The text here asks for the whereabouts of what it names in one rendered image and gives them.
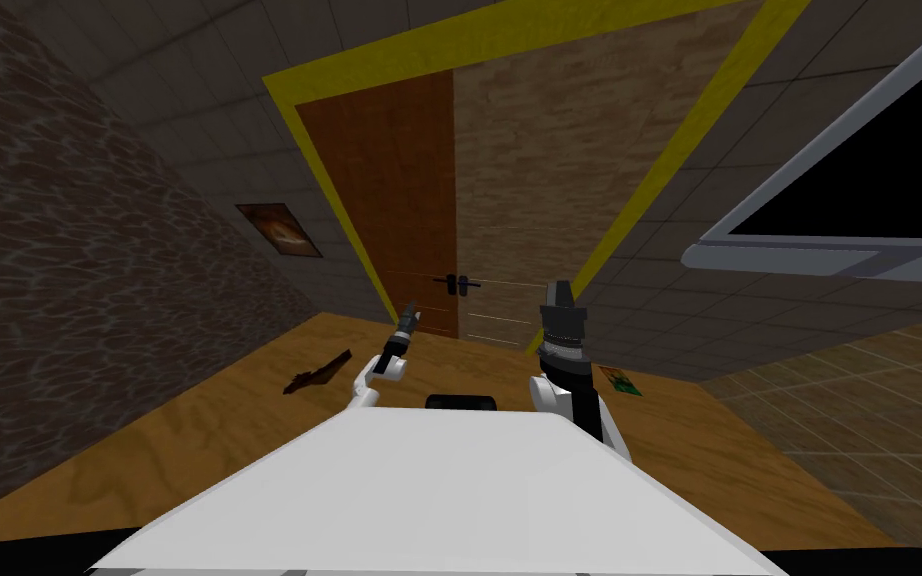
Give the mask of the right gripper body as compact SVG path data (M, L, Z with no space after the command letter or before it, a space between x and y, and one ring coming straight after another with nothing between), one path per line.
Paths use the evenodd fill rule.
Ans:
M582 342L585 337L586 308L541 305L544 339L550 342Z

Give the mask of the brown framed wall picture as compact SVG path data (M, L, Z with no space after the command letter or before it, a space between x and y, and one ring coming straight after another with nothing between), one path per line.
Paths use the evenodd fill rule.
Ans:
M322 257L285 204L237 204L236 208L280 255Z

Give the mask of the grey framed window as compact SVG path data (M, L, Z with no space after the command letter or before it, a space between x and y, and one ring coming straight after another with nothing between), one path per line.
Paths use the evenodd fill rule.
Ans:
M922 45L681 261L697 269L922 282Z

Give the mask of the orange-brown door leaf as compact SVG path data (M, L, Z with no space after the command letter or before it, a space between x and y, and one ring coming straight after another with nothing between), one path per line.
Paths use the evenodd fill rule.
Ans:
M394 310L414 302L420 331L457 337L452 71L296 110Z

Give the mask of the dark brown flat object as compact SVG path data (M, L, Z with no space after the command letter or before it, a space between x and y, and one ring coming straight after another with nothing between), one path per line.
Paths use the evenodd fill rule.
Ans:
M295 375L293 379L284 387L282 394L291 395L297 392L297 390L309 386L325 385L351 358L352 353L349 351L349 349L344 349L342 353L340 353L337 357L322 367L314 371L306 371Z

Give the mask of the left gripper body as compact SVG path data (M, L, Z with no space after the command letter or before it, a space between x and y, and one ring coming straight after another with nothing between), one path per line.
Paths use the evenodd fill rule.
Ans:
M421 312L416 310L416 302L410 302L399 316L393 337L398 340L410 341L420 317Z

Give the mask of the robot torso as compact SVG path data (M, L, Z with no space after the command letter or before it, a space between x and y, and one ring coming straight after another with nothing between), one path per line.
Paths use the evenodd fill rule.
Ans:
M788 576L561 416L349 408L92 576Z

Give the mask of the green flat picture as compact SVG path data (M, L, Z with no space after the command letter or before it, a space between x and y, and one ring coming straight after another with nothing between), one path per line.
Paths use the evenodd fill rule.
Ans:
M630 394L634 396L642 396L638 388L630 380L630 378L621 370L613 367L607 367L603 365L598 365L598 368L601 374L606 378L606 380L611 383L611 385L617 390L617 392Z

